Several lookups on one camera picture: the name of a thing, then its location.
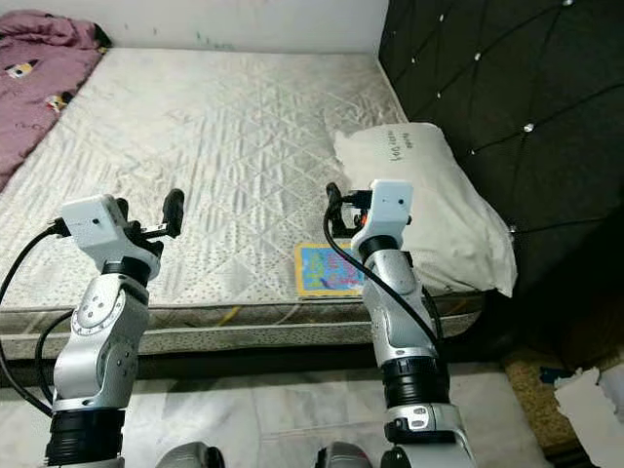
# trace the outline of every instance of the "mattress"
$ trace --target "mattress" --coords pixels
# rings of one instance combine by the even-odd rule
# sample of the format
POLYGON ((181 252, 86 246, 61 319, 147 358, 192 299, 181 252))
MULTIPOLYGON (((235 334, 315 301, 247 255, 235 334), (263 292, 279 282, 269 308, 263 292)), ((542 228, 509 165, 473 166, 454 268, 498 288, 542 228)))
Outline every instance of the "mattress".
MULTIPOLYGON (((152 224, 178 187, 152 306, 296 301, 293 248, 324 241, 325 185, 348 182, 335 131, 403 121, 369 56, 114 49, 0 194, 0 272, 64 202, 110 193, 152 224)), ((70 238, 46 240, 3 306, 70 308, 96 274, 70 238)))

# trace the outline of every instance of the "padded headboard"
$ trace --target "padded headboard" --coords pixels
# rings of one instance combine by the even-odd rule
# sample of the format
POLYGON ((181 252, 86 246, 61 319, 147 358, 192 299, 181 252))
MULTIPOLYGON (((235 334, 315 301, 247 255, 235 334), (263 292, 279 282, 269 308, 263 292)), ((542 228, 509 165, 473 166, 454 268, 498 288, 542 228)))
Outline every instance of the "padded headboard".
POLYGON ((391 0, 379 58, 515 226, 518 292, 620 206, 624 2, 391 0))

